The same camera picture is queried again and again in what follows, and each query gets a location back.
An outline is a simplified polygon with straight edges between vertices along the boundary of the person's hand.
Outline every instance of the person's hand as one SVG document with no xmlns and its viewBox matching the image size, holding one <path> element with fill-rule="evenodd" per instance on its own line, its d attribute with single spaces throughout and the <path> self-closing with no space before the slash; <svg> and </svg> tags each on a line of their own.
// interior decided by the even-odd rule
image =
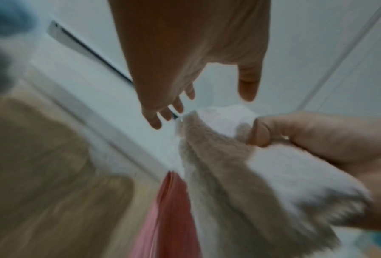
<svg viewBox="0 0 381 258">
<path fill-rule="evenodd" d="M 254 100 L 268 46 L 270 0 L 109 0 L 142 113 L 156 129 L 209 62 L 238 66 L 240 96 Z"/>
<path fill-rule="evenodd" d="M 265 147 L 280 136 L 358 178 L 373 204 L 353 226 L 381 230 L 381 119 L 309 112 L 261 117 L 250 143 Z"/>
</svg>

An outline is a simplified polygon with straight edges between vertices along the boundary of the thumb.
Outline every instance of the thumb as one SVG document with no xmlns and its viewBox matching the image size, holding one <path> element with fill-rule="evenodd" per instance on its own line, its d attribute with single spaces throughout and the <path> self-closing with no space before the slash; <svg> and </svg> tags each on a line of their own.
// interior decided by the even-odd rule
<svg viewBox="0 0 381 258">
<path fill-rule="evenodd" d="M 249 144 L 265 147 L 272 139 L 281 136 L 288 137 L 292 142 L 315 116 L 309 112 L 295 112 L 278 116 L 265 116 L 255 119 Z"/>
<path fill-rule="evenodd" d="M 245 101 L 253 101 L 261 80 L 262 62 L 238 66 L 238 93 Z"/>
</svg>

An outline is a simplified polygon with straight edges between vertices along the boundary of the fluffy towel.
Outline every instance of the fluffy towel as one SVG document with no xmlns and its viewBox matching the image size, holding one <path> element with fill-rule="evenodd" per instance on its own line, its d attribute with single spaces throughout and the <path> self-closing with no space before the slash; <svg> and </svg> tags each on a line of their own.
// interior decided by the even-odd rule
<svg viewBox="0 0 381 258">
<path fill-rule="evenodd" d="M 355 178 L 287 142 L 246 144 L 257 117 L 242 105 L 178 123 L 175 171 L 188 187 L 204 258 L 292 258 L 334 248 L 331 225 L 363 214 Z"/>
</svg>

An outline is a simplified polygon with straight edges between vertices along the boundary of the white towel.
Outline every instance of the white towel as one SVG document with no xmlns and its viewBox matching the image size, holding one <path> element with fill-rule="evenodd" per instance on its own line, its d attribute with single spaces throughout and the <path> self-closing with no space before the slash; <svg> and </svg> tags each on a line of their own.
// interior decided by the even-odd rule
<svg viewBox="0 0 381 258">
<path fill-rule="evenodd" d="M 204 258 L 303 257 L 339 245 L 331 225 L 370 202 L 352 176 L 288 143 L 246 144 L 256 114 L 207 108 L 178 123 L 174 164 L 187 184 Z"/>
</svg>

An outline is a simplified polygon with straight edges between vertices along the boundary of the pink towel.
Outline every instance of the pink towel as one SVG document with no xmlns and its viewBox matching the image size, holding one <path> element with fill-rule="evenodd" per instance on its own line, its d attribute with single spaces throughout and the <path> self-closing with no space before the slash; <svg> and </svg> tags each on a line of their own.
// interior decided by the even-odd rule
<svg viewBox="0 0 381 258">
<path fill-rule="evenodd" d="M 178 174 L 165 177 L 129 258 L 200 258 L 187 187 Z"/>
</svg>

